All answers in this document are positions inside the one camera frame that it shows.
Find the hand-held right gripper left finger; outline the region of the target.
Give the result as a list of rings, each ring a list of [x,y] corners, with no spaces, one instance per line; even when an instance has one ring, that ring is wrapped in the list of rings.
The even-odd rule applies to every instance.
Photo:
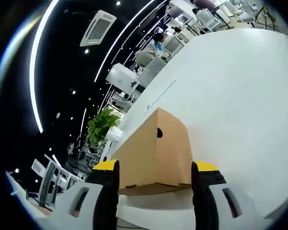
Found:
[[[42,218],[43,230],[115,230],[120,163],[98,163],[85,182],[65,191],[55,209]]]

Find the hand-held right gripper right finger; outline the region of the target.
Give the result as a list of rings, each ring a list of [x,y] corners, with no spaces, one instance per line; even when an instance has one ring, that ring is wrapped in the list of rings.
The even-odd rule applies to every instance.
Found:
[[[219,169],[193,161],[192,202],[197,230],[265,230],[269,220],[260,217],[254,201],[234,184],[226,182]]]

